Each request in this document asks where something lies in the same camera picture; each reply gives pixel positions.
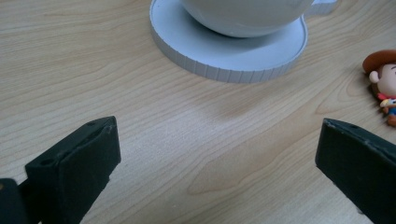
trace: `brown hat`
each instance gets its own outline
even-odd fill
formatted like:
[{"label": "brown hat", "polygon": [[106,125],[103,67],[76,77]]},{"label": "brown hat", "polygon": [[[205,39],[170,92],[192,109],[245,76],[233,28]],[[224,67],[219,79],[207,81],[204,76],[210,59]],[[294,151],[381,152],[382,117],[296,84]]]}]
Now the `brown hat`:
[{"label": "brown hat", "polygon": [[387,63],[396,63],[396,49],[383,49],[370,54],[363,62],[363,69],[371,73]]}]

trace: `light wood grain surface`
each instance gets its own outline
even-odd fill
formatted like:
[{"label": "light wood grain surface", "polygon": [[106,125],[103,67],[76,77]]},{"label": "light wood grain surface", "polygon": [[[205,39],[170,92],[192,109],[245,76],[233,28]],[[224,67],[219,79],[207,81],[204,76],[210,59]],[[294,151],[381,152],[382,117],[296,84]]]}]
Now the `light wood grain surface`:
[{"label": "light wood grain surface", "polygon": [[396,1],[307,20],[283,77],[227,84],[170,62],[149,0],[0,1],[0,176],[116,116],[122,162],[82,223],[371,223],[316,167],[323,118],[395,143],[361,63],[396,49]]}]

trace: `black plastic jaw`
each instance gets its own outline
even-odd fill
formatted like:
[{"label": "black plastic jaw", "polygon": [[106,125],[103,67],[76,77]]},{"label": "black plastic jaw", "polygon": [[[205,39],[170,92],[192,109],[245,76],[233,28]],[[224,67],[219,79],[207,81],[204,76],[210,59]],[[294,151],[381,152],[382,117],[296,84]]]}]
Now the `black plastic jaw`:
[{"label": "black plastic jaw", "polygon": [[[108,117],[84,124],[26,164],[28,179],[19,185],[19,194],[27,223],[79,223],[118,163],[120,144],[116,119]],[[21,216],[24,211],[8,208],[8,212],[15,215],[8,218]],[[2,223],[4,220],[5,223],[23,223],[6,219]]]},{"label": "black plastic jaw", "polygon": [[318,168],[374,223],[396,223],[396,146],[343,121],[325,119]]}]

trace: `toy figure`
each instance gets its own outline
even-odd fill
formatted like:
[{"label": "toy figure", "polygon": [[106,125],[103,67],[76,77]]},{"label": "toy figure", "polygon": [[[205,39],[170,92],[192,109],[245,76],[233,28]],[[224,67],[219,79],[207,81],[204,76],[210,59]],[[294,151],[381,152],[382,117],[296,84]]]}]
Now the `toy figure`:
[{"label": "toy figure", "polygon": [[370,54],[363,62],[363,69],[370,74],[373,91],[388,115],[388,125],[396,127],[396,49]]}]

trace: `cup base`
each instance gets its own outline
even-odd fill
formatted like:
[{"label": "cup base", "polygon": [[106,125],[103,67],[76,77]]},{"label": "cup base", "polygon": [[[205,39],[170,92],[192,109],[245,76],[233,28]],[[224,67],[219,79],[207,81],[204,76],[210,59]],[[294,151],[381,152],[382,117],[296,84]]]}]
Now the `cup base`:
[{"label": "cup base", "polygon": [[235,38],[196,21],[179,0],[153,0],[151,33],[159,49],[184,69],[210,79],[254,83],[287,73],[304,51],[304,18],[269,35]]}]

